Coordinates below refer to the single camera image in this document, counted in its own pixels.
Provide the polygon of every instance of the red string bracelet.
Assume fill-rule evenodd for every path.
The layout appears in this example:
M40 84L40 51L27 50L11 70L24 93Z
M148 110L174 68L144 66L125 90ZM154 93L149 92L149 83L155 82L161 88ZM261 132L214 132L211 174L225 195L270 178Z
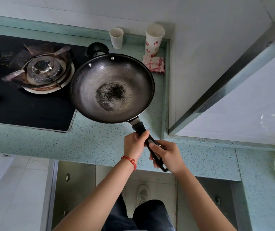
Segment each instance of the red string bracelet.
M126 157L126 156L122 156L121 157L121 159L128 159L128 160L130 160L130 162L133 164L133 166L134 166L134 170L133 171L135 171L136 170L136 163L135 163L135 159L132 159L132 158L130 158L130 157Z

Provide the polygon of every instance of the gas stove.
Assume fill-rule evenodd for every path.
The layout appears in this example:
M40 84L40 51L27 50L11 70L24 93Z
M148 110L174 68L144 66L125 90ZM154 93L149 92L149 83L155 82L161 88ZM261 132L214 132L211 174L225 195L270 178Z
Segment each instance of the gas stove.
M87 47L0 35L0 124L67 132L74 70Z

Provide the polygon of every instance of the pan handle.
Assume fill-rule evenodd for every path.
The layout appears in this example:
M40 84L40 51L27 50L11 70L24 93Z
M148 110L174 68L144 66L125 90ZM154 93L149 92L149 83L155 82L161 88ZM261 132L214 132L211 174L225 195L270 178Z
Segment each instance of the pan handle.
M144 131L146 131L143 122L139 122L135 125L132 126L132 129L134 129L139 135L142 135ZM145 144L148 148L148 150L150 151L151 155L153 156L153 158L155 159L156 164L160 167L160 169L162 169L163 172L167 172L168 169L164 168L163 166L163 160L162 158L157 155L153 150L151 150L151 148L149 147L150 143L154 143L158 146L160 146L154 139L153 137L151 137L151 135L149 135L149 137L147 138L147 140L145 141Z
M97 52L103 52L105 54L109 54L109 48L100 42L92 43L87 48L87 56L89 59L93 58L95 56L95 53Z

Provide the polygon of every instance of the black stove top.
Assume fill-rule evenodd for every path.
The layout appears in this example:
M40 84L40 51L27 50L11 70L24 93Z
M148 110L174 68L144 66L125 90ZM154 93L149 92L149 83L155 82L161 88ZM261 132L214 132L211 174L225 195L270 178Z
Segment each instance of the black stove top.
M0 35L0 124L26 126L66 132L69 130L75 108L70 101L69 84L49 94L33 94L23 88L15 88L1 80L10 72L11 60L26 46L53 42ZM73 52L75 69L86 62L87 47L69 45Z

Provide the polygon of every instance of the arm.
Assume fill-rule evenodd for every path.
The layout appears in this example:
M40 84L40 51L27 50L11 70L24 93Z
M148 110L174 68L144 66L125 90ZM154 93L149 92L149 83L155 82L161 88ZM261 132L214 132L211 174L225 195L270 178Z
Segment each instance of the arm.
M185 166L177 145L164 140L157 140L157 142L166 150L153 143L149 147L162 157L166 167L180 181L198 228L201 231L236 231L196 177Z
M141 137L135 132L127 135L124 139L124 155L135 159L137 163L148 136L149 131L145 131ZM133 170L134 166L129 160L121 159L91 195L63 218L54 231L100 231Z

